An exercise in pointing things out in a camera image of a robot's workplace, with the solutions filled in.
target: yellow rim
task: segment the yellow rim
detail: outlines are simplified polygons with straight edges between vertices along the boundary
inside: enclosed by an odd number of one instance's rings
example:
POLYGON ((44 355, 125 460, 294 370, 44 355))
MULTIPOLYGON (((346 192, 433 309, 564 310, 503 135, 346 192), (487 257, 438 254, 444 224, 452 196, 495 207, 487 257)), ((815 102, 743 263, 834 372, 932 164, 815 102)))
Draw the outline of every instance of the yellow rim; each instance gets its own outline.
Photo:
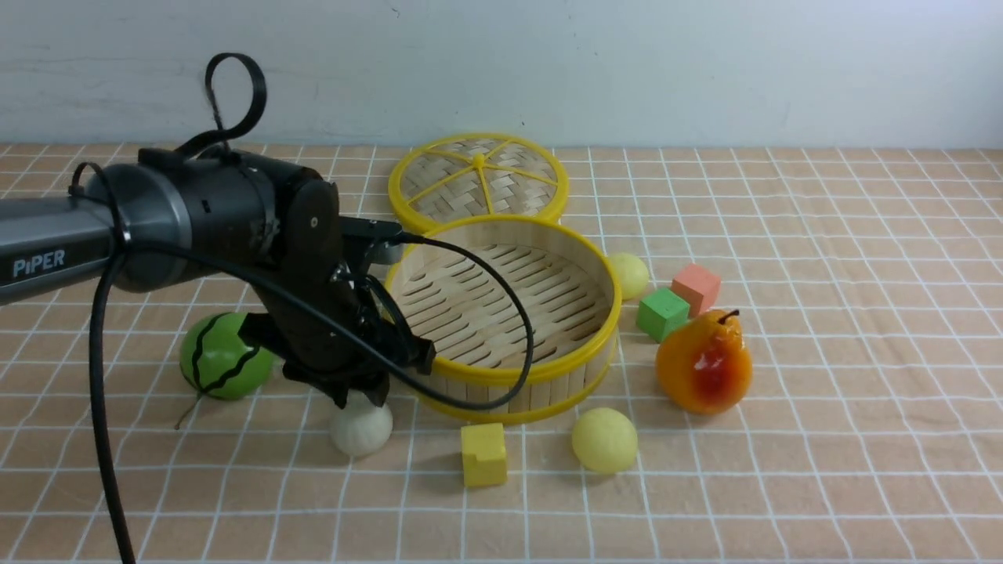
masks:
MULTIPOLYGON (((575 239, 582 245, 585 245, 590 251, 595 253, 599 260, 603 264, 603 268, 606 269, 607 275, 613 282, 613 303, 610 304, 610 314, 606 317, 606 321, 603 322, 603 326, 600 327, 599 331, 592 336, 585 344, 575 349, 573 352, 566 354, 556 360, 551 360, 549 362, 544 362, 542 364, 535 364, 533 369, 530 370, 530 375, 527 378, 527 385, 531 382, 542 382, 552 379, 557 376, 566 374, 567 372, 577 368, 578 366, 588 362, 596 354, 600 352, 603 346, 606 345, 607 341, 613 337, 617 330, 617 323, 620 320, 620 310, 622 302, 622 290, 620 288, 620 281, 617 280, 616 275, 613 272, 613 267, 607 260, 606 255, 599 250, 598 247, 592 244, 591 241, 582 237, 578 233, 564 227, 562 225, 549 222, 547 220, 540 219, 539 217, 531 216, 476 216, 471 218, 464 218, 457 220, 445 225, 436 227, 430 230, 424 236, 428 238, 434 238, 437 235, 465 227, 468 225, 473 225, 477 223, 484 222, 525 222, 532 223, 540 226, 547 227, 549 229, 555 229, 564 233, 565 235, 575 239)), ((397 269, 400 267, 400 263, 403 262, 408 255, 414 252, 415 246, 409 245, 407 249, 404 250, 401 261, 393 265, 390 268, 390 272, 386 277, 386 288, 387 291, 392 291, 393 280, 397 274, 397 269)), ((522 372, 520 368, 484 368, 481 366, 469 366, 466 364, 461 364, 447 358, 436 357, 432 361, 432 369, 438 372, 440 375, 454 378, 456 380, 465 381, 467 383, 476 384, 511 384, 519 378, 519 374, 522 372)))
POLYGON ((465 409, 457 409, 456 407, 451 407, 444 403, 439 403, 430 397, 426 397, 421 394, 417 394, 418 399, 427 404, 429 407, 435 409, 436 411, 449 415, 457 419, 465 419, 472 422, 499 422, 501 425, 524 425, 534 421, 543 420, 546 418, 553 417, 554 415, 561 414, 568 409, 571 409, 575 405, 578 405, 585 400, 586 397, 592 395, 592 392, 599 387, 599 384, 603 383, 606 379, 606 374, 610 371, 610 365, 612 364, 612 357, 610 355, 610 362, 603 367, 603 371, 596 376, 596 379, 585 386, 582 391, 572 395, 568 399, 561 402, 554 403, 553 405, 548 405, 542 409, 534 409, 532 411, 522 411, 520 413, 485 413, 483 411, 467 411, 465 409))
POLYGON ((461 133, 448 137, 443 137, 434 140, 432 143, 429 143, 425 146, 419 147, 418 149, 415 149, 411 153, 407 154, 407 156, 401 159, 400 162, 397 163, 397 166, 393 168, 393 172, 390 173, 390 179, 388 182, 390 206, 393 207, 393 211, 397 215, 397 219, 400 220, 401 225, 403 225, 405 229, 407 229, 411 233, 425 234, 443 225, 436 223, 431 219, 415 212, 414 209, 411 208, 411 204, 415 200, 418 200, 426 196, 428 193, 442 186, 452 178, 464 175, 474 170, 477 171, 478 178, 480 180, 480 186, 484 191, 484 203, 487 206, 488 213, 493 213, 490 198, 487 197, 488 196, 487 182, 484 180, 483 171, 479 168, 474 167, 473 160, 468 157, 464 157, 462 155, 453 154, 449 152, 438 151, 435 149, 436 147, 439 147, 441 145, 446 145, 467 138, 478 138, 478 137, 499 139, 501 142, 496 147, 491 149, 490 152, 487 153, 485 159, 489 158, 495 152, 497 152, 498 150, 510 144, 522 145, 540 154, 540 156, 547 161, 547 163, 551 166, 551 168, 554 169, 554 174, 557 175, 558 178, 557 181, 541 178, 538 175, 534 175, 532 173, 525 171, 520 171, 519 169, 512 169, 510 167, 501 167, 498 165, 485 164, 483 168, 487 170, 508 171, 513 174, 522 175, 527 178, 541 181, 546 184, 554 186, 556 188, 556 190, 554 191, 554 198, 547 206, 545 206, 542 210, 540 210, 540 212, 537 213, 535 216, 522 216, 522 217, 534 217, 548 222, 556 222, 558 219, 561 218, 561 215, 564 213, 565 207, 568 205, 568 183, 569 183, 568 173, 565 171, 565 168, 561 164, 561 162, 558 161, 558 159, 554 157, 554 155, 552 155, 551 152, 547 151, 543 147, 540 147, 539 145, 529 139, 524 139, 522 137, 517 137, 514 135, 506 135, 501 133, 472 132, 472 133, 461 133), (461 163, 466 163, 468 167, 462 169, 458 173, 455 173, 453 175, 450 175, 449 177, 439 180, 438 182, 434 183, 429 187, 426 187, 424 190, 418 193, 417 196, 407 199, 404 198, 404 195, 401 194, 400 192, 400 181, 403 178, 404 172, 407 170, 407 168, 420 155, 437 155, 439 157, 444 157, 446 159, 454 159, 461 163))

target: watermelon toy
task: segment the watermelon toy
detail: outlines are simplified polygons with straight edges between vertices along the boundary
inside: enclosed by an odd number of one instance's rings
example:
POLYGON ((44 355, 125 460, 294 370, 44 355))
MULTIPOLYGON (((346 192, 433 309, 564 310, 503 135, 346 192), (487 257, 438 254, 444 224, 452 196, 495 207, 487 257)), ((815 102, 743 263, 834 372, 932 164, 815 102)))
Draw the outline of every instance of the watermelon toy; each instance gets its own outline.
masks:
POLYGON ((245 313, 203 318, 185 335, 181 366, 192 387, 217 399, 240 399, 258 389, 272 374, 275 356, 249 346, 237 334, 245 313))

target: toy pear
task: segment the toy pear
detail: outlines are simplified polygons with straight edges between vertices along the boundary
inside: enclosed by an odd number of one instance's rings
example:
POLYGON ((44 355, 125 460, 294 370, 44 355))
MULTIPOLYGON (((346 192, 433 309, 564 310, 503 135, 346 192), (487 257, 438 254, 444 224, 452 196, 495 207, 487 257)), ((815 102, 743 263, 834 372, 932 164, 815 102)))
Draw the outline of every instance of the toy pear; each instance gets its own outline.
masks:
POLYGON ((669 334, 658 347, 655 371, 680 408, 700 415, 730 409, 752 383, 738 310, 707 311, 669 334))

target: yellow ball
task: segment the yellow ball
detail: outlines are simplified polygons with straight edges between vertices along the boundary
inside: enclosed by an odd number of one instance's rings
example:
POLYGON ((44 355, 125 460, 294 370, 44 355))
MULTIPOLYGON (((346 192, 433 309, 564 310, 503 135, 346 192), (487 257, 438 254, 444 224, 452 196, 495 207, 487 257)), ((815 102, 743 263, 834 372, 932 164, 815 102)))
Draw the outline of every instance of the yellow ball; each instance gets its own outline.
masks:
POLYGON ((625 300, 636 298, 648 287, 648 267, 643 260, 627 253, 610 255, 609 260, 625 300))
POLYGON ((571 447, 585 468, 599 474, 617 474, 634 465, 637 430, 620 411, 596 407, 575 422, 571 447))

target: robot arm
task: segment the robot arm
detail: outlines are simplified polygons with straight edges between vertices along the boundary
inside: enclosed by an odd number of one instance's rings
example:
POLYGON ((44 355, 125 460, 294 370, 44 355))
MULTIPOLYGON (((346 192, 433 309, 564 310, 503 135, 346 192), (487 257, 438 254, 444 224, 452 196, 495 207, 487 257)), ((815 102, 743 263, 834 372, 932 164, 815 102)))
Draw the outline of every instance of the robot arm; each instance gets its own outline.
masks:
MULTIPOLYGON (((256 86, 252 110, 263 109, 264 84, 256 86)), ((234 129, 249 129, 246 122, 234 129)), ((250 270, 395 364, 428 373, 431 343, 384 319, 366 283, 372 264, 399 260, 401 227, 343 217, 335 183, 299 165, 230 150, 233 129, 214 133, 175 151, 142 149, 135 163, 107 167, 65 198, 0 201, 0 305, 101 275, 116 248, 110 191, 132 242, 171 244, 250 270)), ((215 273, 182 258, 138 254, 114 285, 145 293, 215 273)), ((389 374, 371 354, 279 296, 253 289, 266 313, 249 314, 241 336, 282 358, 287 378, 342 408, 349 389, 383 404, 389 374)))

